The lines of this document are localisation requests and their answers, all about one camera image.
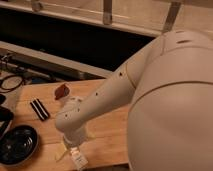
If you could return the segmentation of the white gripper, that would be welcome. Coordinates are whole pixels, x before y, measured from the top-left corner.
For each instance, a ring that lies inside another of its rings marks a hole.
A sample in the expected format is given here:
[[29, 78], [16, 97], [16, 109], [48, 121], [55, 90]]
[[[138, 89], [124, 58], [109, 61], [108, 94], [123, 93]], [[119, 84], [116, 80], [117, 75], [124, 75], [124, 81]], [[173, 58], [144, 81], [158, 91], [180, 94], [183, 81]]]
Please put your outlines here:
[[73, 132], [67, 132], [63, 135], [63, 142], [67, 148], [74, 148], [80, 146], [87, 139], [85, 128], [79, 128]]

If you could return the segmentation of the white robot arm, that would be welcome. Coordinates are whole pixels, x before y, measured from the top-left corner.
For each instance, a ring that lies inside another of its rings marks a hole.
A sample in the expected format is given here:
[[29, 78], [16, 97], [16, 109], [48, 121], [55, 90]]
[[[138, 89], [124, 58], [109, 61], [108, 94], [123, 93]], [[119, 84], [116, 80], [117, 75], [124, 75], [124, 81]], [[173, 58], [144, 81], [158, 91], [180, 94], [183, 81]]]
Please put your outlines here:
[[87, 121], [126, 104], [131, 171], [213, 171], [213, 39], [162, 34], [82, 102], [65, 105], [55, 125], [78, 146]]

